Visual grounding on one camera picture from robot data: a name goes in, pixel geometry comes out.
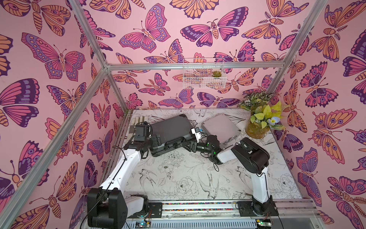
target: plant pot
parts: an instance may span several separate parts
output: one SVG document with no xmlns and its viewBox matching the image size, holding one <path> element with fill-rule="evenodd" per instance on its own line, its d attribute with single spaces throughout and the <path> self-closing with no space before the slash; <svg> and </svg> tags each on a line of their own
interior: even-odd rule
<svg viewBox="0 0 366 229">
<path fill-rule="evenodd" d="M 269 131 L 268 128 L 262 129 L 262 125 L 260 125 L 256 122 L 252 123 L 250 120 L 248 121 L 248 123 L 245 127 L 245 132 L 247 133 L 247 135 L 249 135 L 249 137 L 252 137 L 255 139 L 264 138 L 264 136 L 266 135 L 266 133 L 268 131 Z"/>
</svg>

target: white wire basket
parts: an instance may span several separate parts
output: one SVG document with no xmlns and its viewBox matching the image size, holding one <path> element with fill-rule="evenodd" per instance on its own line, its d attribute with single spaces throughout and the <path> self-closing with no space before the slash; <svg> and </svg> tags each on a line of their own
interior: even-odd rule
<svg viewBox="0 0 366 229">
<path fill-rule="evenodd" d="M 183 88 L 212 88 L 218 90 L 225 87 L 227 77 L 222 62 L 205 62 L 205 65 L 203 65 L 202 58 L 185 58 L 185 60 L 196 64 L 202 63 L 202 67 L 190 66 L 187 63 L 183 64 Z M 221 77 L 213 77 L 214 71 L 221 72 Z"/>
</svg>

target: metal ventilation grille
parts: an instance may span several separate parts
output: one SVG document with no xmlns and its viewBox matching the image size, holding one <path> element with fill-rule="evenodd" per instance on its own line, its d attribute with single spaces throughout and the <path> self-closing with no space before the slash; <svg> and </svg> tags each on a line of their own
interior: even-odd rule
<svg viewBox="0 0 366 229">
<path fill-rule="evenodd" d="M 136 221 L 128 222 L 135 228 Z M 153 220 L 150 229 L 251 229 L 257 228 L 254 219 L 197 219 L 197 220 Z"/>
</svg>

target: floral table surface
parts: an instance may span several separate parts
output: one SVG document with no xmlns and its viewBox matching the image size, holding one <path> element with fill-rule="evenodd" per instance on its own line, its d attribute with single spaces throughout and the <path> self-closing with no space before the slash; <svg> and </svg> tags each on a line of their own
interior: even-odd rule
<svg viewBox="0 0 366 229">
<path fill-rule="evenodd" d="M 240 136 L 228 145 L 248 137 L 244 128 L 250 114 L 242 109 L 135 110 L 131 119 L 148 116 L 149 123 L 154 123 L 185 114 L 194 127 L 201 127 L 201 123 L 206 119 L 222 113 L 242 130 Z M 270 154 L 268 188 L 273 198 L 301 198 L 302 196 L 273 135 L 268 133 L 263 139 L 252 140 Z M 219 172 L 215 170 L 213 163 L 202 157 L 199 152 L 188 152 L 184 148 L 158 157 L 149 155 L 147 159 L 141 160 L 132 172 L 123 195 L 128 198 L 133 194 L 143 194 L 147 195 L 150 200 L 251 198 L 253 187 L 250 174 L 237 159 L 218 165 L 218 168 Z"/>
</svg>

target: potted plant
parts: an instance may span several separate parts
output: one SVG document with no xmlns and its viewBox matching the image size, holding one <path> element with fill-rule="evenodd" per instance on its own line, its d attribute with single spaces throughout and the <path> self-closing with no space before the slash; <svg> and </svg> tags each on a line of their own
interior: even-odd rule
<svg viewBox="0 0 366 229">
<path fill-rule="evenodd" d="M 247 95 L 239 106 L 250 111 L 251 117 L 245 127 L 245 132 L 252 138 L 263 138 L 270 129 L 283 130 L 284 126 L 278 124 L 281 118 L 282 105 L 279 101 L 274 106 L 267 105 L 273 97 L 265 92 L 253 92 Z"/>
</svg>

